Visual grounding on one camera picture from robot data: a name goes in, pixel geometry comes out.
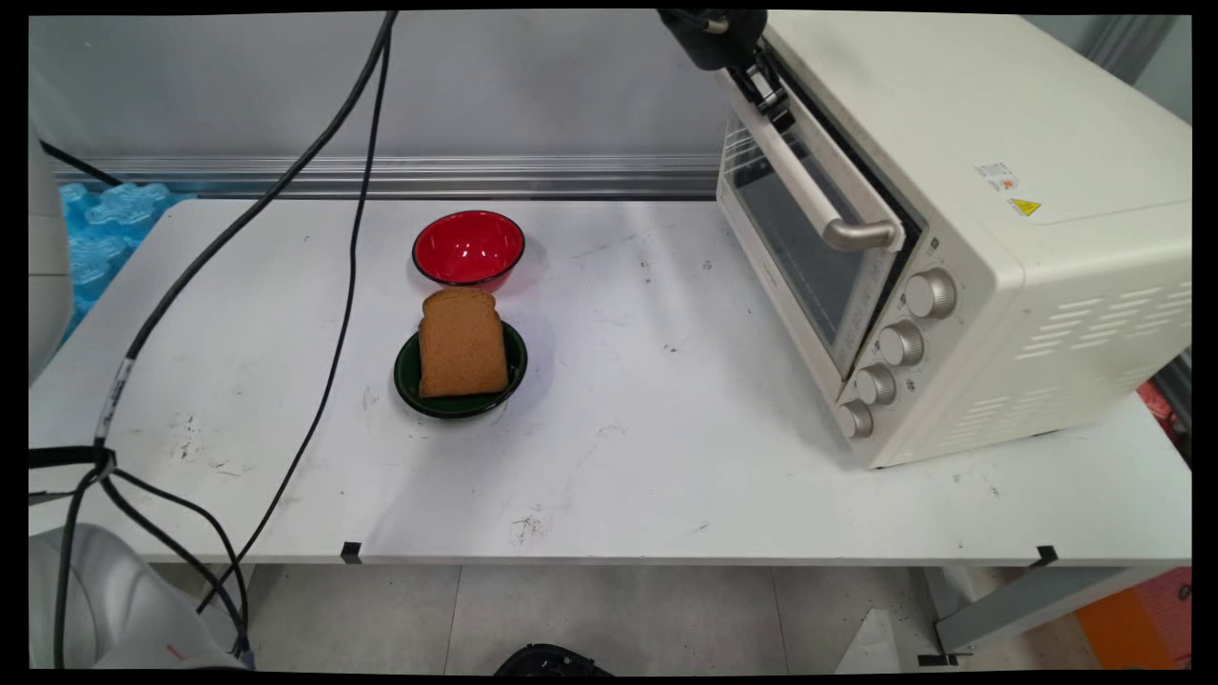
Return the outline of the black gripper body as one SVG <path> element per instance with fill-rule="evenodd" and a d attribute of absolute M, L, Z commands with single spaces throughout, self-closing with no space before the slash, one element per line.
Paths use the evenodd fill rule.
<path fill-rule="evenodd" d="M 766 10 L 658 10 L 697 69 L 748 69 L 756 63 Z"/>

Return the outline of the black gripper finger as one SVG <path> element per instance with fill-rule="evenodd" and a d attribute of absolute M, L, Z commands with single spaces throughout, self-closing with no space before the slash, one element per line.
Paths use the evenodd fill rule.
<path fill-rule="evenodd" d="M 730 77 L 754 108 L 773 108 L 773 69 L 766 65 L 734 66 Z"/>
<path fill-rule="evenodd" d="M 761 115 L 773 126 L 775 130 L 789 130 L 795 126 L 795 116 L 790 112 L 788 89 L 780 78 L 780 66 L 767 48 L 756 48 L 754 51 L 754 65 L 766 65 L 773 69 L 773 108 L 758 108 Z"/>

